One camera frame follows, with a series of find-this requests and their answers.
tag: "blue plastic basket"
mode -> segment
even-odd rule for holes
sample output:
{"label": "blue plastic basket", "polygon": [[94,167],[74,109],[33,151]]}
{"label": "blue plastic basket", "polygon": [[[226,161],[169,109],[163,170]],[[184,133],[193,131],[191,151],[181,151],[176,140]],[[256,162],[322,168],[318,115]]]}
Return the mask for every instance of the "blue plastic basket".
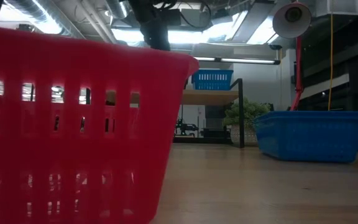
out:
{"label": "blue plastic basket", "polygon": [[195,90],[230,90],[233,70],[198,70],[192,78]]}
{"label": "blue plastic basket", "polygon": [[353,162],[358,112],[275,111],[255,120],[259,149],[286,161]]}

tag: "wooden table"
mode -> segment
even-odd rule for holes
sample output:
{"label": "wooden table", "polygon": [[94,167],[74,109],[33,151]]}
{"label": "wooden table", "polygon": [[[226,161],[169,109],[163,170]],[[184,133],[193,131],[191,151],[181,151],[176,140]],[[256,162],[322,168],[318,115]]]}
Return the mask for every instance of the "wooden table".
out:
{"label": "wooden table", "polygon": [[174,144],[152,222],[167,223],[358,223],[358,159],[284,162],[256,147]]}

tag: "plant pot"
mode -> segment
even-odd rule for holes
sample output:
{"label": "plant pot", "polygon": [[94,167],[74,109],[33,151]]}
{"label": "plant pot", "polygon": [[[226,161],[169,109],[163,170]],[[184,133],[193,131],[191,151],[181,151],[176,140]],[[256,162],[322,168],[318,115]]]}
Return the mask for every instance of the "plant pot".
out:
{"label": "plant pot", "polygon": [[[233,124],[230,130],[230,138],[234,144],[240,144],[240,127],[238,124]],[[257,146],[258,140],[253,129],[244,128],[244,144],[246,146]]]}

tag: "potted plant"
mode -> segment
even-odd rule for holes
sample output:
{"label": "potted plant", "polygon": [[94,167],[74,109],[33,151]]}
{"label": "potted plant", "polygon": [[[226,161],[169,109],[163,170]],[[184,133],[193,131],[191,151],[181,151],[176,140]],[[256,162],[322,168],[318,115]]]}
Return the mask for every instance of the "potted plant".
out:
{"label": "potted plant", "polygon": [[[254,119],[270,111],[270,105],[266,103],[250,102],[244,98],[244,141],[246,145],[257,145],[257,138],[254,128]],[[226,117],[223,119],[223,125],[231,126],[231,141],[235,144],[240,143],[240,112],[239,104],[233,103],[230,109],[225,111]]]}

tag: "wooden shelf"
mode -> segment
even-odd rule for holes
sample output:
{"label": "wooden shelf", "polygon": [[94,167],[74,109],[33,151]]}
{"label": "wooden shelf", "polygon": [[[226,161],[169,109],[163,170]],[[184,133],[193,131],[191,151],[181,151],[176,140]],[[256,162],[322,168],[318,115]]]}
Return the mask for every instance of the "wooden shelf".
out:
{"label": "wooden shelf", "polygon": [[[233,102],[239,97],[238,91],[220,91],[220,90],[183,90],[182,103],[184,105],[208,105],[224,106]],[[115,93],[107,93],[109,102],[114,103]],[[133,95],[131,103],[139,103],[139,96]]]}

